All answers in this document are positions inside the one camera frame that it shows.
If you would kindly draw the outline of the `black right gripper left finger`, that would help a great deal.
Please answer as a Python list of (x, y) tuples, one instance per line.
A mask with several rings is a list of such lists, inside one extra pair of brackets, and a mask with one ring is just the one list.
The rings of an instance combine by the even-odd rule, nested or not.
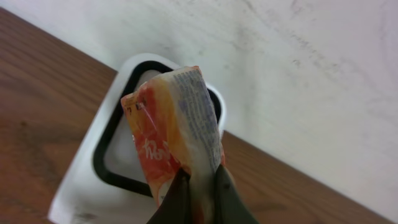
[(147, 224), (192, 224), (190, 175), (178, 170), (160, 207)]

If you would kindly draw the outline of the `orange snack packet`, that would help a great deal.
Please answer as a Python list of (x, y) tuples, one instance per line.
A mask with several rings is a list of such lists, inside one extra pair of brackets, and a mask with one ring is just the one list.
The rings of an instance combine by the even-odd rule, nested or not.
[(157, 75), (121, 98), (144, 176), (161, 205), (179, 169), (190, 174), (195, 223), (213, 223), (213, 180), (224, 152), (199, 67)]

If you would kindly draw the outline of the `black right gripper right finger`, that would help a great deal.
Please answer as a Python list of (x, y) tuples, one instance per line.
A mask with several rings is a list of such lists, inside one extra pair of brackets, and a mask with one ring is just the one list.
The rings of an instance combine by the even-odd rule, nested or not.
[(215, 224), (258, 224), (239, 197), (225, 166), (215, 173)]

